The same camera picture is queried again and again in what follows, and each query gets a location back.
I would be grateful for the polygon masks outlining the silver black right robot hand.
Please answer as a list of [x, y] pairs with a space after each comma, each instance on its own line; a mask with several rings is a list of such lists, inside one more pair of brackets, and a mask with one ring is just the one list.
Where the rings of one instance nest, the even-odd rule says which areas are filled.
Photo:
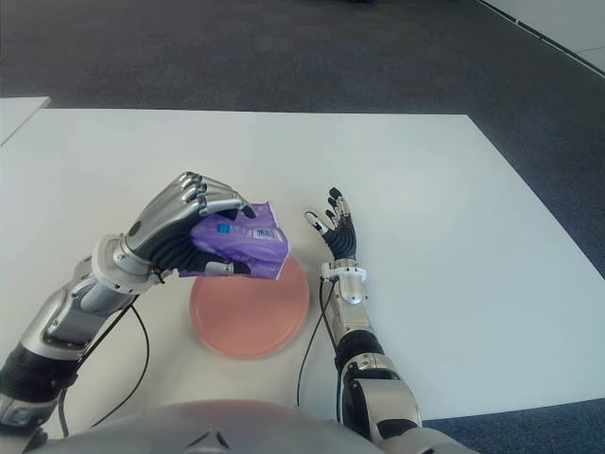
[[329, 190], [327, 201], [331, 209], [327, 209], [325, 215], [332, 222], [331, 227], [311, 211], [305, 212], [304, 217], [323, 239], [334, 260], [356, 260], [356, 233], [348, 202], [335, 187]]

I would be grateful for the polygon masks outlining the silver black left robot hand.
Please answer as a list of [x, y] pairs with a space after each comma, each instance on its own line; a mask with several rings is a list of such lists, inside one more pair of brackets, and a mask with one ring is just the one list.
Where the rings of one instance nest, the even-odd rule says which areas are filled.
[[234, 220], [239, 213], [255, 217], [250, 204], [229, 185], [185, 171], [148, 203], [125, 234], [125, 243], [157, 271], [249, 275], [248, 265], [200, 249], [191, 239], [191, 231], [205, 218], [219, 214]]

